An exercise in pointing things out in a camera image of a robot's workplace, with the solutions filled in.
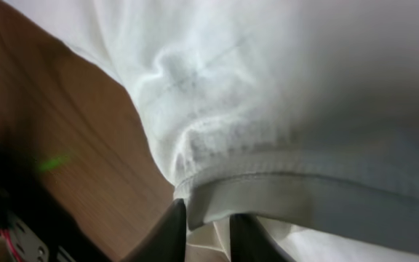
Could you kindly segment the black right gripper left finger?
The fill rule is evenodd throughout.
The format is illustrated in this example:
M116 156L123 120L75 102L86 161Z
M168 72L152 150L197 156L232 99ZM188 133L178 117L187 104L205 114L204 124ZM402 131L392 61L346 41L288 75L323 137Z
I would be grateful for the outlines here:
M186 208L176 199L147 237L126 257L126 262L184 262Z

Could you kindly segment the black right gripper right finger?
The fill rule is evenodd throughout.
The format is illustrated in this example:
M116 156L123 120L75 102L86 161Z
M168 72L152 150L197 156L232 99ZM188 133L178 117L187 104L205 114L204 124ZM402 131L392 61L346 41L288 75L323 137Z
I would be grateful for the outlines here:
M231 262L295 262L262 227L247 214L230 217Z

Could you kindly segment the white printed t-shirt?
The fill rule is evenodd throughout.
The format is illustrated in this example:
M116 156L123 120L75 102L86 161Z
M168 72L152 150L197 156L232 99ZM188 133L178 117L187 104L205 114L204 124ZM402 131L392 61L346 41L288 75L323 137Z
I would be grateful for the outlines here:
M126 89L191 245L419 261L419 0L12 6Z

